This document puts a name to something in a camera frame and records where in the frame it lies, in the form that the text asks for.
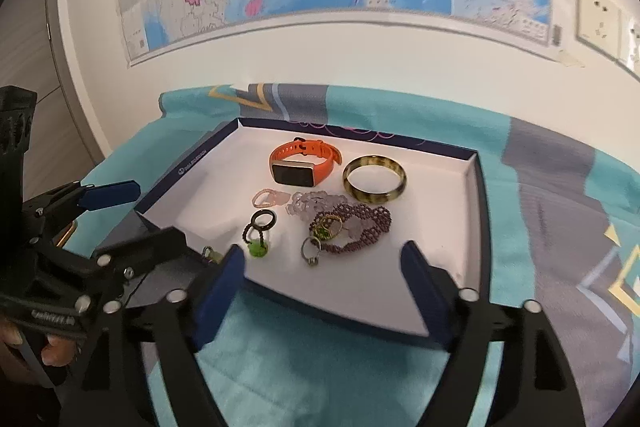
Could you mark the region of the person's left hand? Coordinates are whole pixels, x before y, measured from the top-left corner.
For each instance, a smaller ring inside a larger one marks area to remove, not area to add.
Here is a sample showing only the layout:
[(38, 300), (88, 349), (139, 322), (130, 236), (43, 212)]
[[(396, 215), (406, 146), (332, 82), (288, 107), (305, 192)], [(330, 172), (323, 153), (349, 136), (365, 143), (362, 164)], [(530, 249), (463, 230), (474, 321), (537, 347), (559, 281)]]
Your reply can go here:
[[(47, 366), (62, 367), (72, 363), (77, 352), (74, 340), (47, 335), (48, 343), (41, 350), (41, 362)], [(36, 374), (27, 364), (17, 358), (11, 348), (18, 348), (23, 343), (20, 330), (11, 322), (1, 317), (1, 370), (10, 381), (20, 384), (35, 385)]]

